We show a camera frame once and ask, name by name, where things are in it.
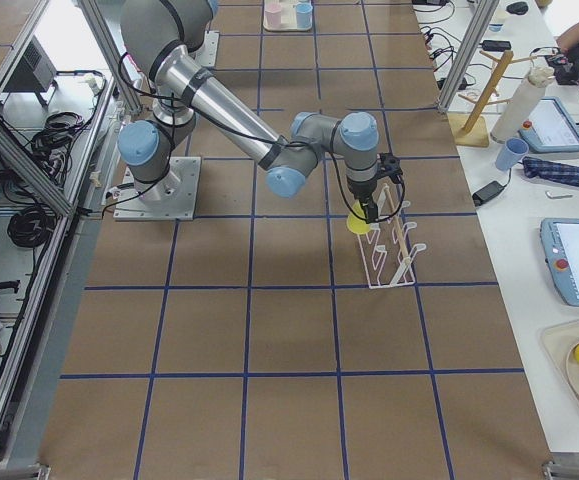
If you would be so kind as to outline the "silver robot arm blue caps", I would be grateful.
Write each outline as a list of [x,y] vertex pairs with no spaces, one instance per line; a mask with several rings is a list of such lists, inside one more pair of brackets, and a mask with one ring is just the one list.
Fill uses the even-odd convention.
[[359,218],[378,219],[373,199],[380,176],[375,118],[354,112],[338,119],[301,112],[291,136],[276,133],[193,57],[218,11],[215,1],[127,1],[120,28],[127,53],[157,88],[167,112],[187,107],[215,125],[266,171],[268,188],[290,198],[326,153],[340,155]]

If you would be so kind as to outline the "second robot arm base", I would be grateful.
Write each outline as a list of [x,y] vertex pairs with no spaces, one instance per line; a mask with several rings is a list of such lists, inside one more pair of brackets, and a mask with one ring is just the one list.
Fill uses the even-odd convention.
[[191,56],[202,67],[213,69],[217,62],[219,39],[220,33],[217,30],[206,31],[203,44]]

